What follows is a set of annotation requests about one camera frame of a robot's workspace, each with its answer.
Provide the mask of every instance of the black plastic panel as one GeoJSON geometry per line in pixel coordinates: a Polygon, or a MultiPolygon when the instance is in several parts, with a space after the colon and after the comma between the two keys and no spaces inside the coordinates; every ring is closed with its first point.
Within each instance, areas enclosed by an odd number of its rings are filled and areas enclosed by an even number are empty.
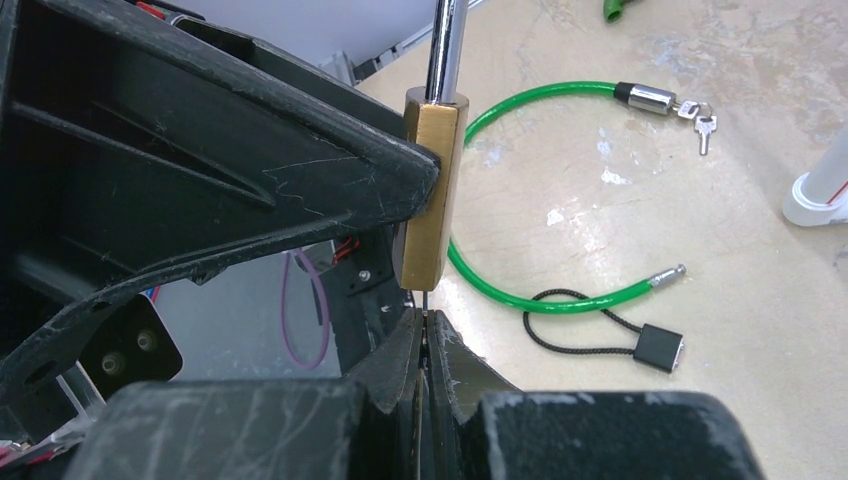
{"type": "Polygon", "coordinates": [[[121,0],[0,8],[0,406],[137,292],[426,205],[401,117],[263,42],[241,60],[121,0]]]}

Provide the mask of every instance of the white wall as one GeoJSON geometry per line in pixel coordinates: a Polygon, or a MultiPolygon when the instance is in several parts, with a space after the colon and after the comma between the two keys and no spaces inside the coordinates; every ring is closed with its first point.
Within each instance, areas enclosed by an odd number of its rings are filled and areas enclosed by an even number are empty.
{"type": "Polygon", "coordinates": [[[171,0],[210,22],[318,64],[344,50],[354,65],[432,24],[436,0],[171,0]]]}

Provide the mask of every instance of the red wire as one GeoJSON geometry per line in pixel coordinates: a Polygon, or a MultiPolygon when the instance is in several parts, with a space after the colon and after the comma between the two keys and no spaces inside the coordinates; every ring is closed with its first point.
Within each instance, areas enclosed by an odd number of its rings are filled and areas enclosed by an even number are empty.
{"type": "Polygon", "coordinates": [[[351,253],[356,251],[357,248],[359,248],[360,241],[359,241],[358,238],[356,239],[356,242],[351,247],[345,248],[347,246],[347,244],[349,244],[351,242],[351,240],[353,240],[353,237],[348,237],[347,241],[345,243],[343,243],[339,248],[336,249],[336,253],[333,255],[333,265],[339,263],[339,261],[341,259],[350,255],[351,253]]]}
{"type": "Polygon", "coordinates": [[[153,15],[154,17],[158,18],[159,20],[165,20],[165,14],[163,12],[161,12],[160,10],[158,10],[157,8],[154,8],[151,5],[148,5],[144,2],[135,2],[135,6],[144,10],[145,12],[153,15]]]}

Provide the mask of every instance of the cable end plug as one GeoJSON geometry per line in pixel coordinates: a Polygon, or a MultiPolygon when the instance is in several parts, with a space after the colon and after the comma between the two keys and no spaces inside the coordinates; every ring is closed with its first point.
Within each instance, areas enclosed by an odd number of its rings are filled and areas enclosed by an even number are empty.
{"type": "Polygon", "coordinates": [[[669,268],[668,270],[663,270],[660,273],[650,276],[648,278],[648,283],[650,283],[652,287],[658,288],[668,285],[684,275],[686,275],[686,265],[681,263],[675,268],[669,268]]]}

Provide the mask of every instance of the wire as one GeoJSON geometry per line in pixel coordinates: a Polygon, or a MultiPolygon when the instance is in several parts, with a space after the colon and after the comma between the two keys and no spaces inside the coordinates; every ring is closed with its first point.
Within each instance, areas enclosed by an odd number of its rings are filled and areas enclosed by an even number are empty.
{"type": "Polygon", "coordinates": [[[352,241],[353,237],[347,237],[347,240],[345,240],[345,242],[336,249],[335,253],[333,253],[333,265],[338,264],[341,259],[355,252],[356,249],[359,248],[359,245],[361,244],[359,238],[356,239],[353,245],[348,246],[352,241]]]}
{"type": "Polygon", "coordinates": [[[321,282],[321,277],[318,276],[318,271],[315,270],[315,265],[313,265],[302,249],[298,248],[294,252],[286,253],[285,257],[283,263],[282,295],[280,297],[280,324],[283,331],[283,346],[295,365],[303,370],[313,370],[324,361],[324,357],[327,356],[327,346],[330,343],[330,308],[327,304],[327,292],[324,290],[324,284],[321,282]],[[300,258],[303,267],[306,269],[306,273],[312,279],[312,288],[315,289],[315,293],[318,296],[318,308],[321,314],[321,347],[318,349],[318,355],[315,359],[308,363],[297,358],[297,355],[294,353],[291,342],[289,341],[288,325],[286,324],[286,285],[288,284],[289,268],[291,267],[291,257],[293,255],[300,258]]]}
{"type": "MultiPolygon", "coordinates": [[[[495,120],[528,103],[560,95],[599,95],[612,98],[614,92],[615,84],[606,82],[555,83],[521,92],[486,110],[471,122],[465,130],[465,145],[467,147],[475,135],[495,120]]],[[[539,302],[535,299],[531,300],[509,294],[483,280],[462,258],[456,240],[453,238],[451,238],[448,247],[448,258],[459,274],[483,295],[503,305],[533,313],[570,314],[601,310],[630,301],[648,293],[653,288],[649,281],[650,278],[646,278],[617,292],[596,298],[584,298],[572,302],[539,302]]]]}
{"type": "MultiPolygon", "coordinates": [[[[551,290],[545,290],[544,292],[533,297],[533,300],[541,300],[545,297],[549,297],[551,295],[568,295],[571,297],[576,297],[582,300],[589,298],[588,296],[577,292],[575,290],[568,290],[565,288],[554,288],[551,290]]],[[[603,309],[601,313],[611,318],[615,323],[621,325],[622,327],[635,332],[642,333],[642,329],[628,322],[627,320],[619,317],[615,313],[603,309]]],[[[635,351],[632,348],[618,348],[618,347],[601,347],[601,348],[570,348],[570,347],[561,347],[559,345],[554,345],[552,343],[546,342],[539,337],[536,332],[533,331],[533,327],[530,326],[530,312],[524,312],[524,330],[527,330],[527,335],[530,335],[530,338],[533,339],[534,342],[539,344],[540,346],[551,350],[557,353],[564,353],[567,355],[633,355],[635,351]]]]}

